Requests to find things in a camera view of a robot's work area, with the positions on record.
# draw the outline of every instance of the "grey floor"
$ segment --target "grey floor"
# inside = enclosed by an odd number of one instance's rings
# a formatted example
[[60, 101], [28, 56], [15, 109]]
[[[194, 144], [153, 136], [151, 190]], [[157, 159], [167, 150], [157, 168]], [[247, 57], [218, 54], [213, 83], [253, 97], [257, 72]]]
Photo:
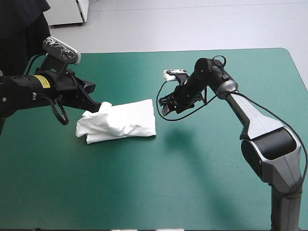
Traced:
[[90, 0], [51, 34], [81, 53], [281, 47], [308, 87], [308, 0]]

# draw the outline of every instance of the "folded towel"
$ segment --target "folded towel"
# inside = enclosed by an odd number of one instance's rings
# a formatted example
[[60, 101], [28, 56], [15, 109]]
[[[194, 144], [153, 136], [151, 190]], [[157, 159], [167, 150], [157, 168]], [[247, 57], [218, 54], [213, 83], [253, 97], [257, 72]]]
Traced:
[[130, 136], [154, 136], [152, 100], [112, 106], [103, 102], [99, 111], [86, 111], [77, 121], [76, 136], [87, 134], [87, 144]]

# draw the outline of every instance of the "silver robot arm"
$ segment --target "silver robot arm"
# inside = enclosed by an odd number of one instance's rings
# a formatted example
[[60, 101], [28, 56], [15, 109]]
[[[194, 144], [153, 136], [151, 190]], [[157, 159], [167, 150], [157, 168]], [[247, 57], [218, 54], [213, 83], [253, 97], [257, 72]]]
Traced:
[[191, 76], [166, 71], [174, 77], [169, 79], [177, 80], [179, 85], [158, 101], [163, 106], [159, 114], [164, 118], [172, 111], [181, 113], [192, 108], [202, 100], [201, 92], [207, 86], [226, 100], [243, 125], [240, 140], [245, 160], [272, 187], [271, 230], [298, 231], [302, 194], [300, 141], [282, 122], [263, 115], [240, 94], [238, 84], [224, 70], [226, 59], [222, 56], [222, 63], [216, 57], [199, 59]]
[[263, 182], [272, 186], [271, 230], [298, 231], [300, 142], [289, 128], [260, 113], [244, 97], [230, 94], [226, 101], [244, 126], [240, 139], [245, 160]]

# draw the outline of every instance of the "tabletop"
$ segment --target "tabletop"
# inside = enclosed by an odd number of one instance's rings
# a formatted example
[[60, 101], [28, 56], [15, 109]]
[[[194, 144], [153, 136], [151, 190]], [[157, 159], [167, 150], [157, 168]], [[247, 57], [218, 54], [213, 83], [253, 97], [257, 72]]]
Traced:
[[[163, 70], [191, 73], [199, 58], [216, 55], [227, 58], [225, 69], [240, 92], [289, 122], [308, 144], [308, 93], [285, 49], [87, 53], [70, 68], [96, 84], [96, 101], [155, 103]], [[161, 96], [175, 86], [167, 83]], [[66, 112], [67, 126], [50, 107], [18, 111], [6, 120], [0, 137], [1, 229], [270, 228], [271, 188], [243, 158], [243, 126], [225, 101], [215, 99], [178, 122], [162, 120], [155, 110], [156, 136], [90, 145], [75, 136], [83, 111]], [[304, 183], [302, 229], [307, 217]]]

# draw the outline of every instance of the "person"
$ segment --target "person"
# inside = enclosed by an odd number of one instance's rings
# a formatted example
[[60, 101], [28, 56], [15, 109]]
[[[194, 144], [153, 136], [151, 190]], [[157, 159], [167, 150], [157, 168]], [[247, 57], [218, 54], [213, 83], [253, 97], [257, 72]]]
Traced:
[[22, 75], [30, 58], [43, 53], [50, 36], [43, 12], [46, 0], [0, 0], [0, 70], [4, 76]]

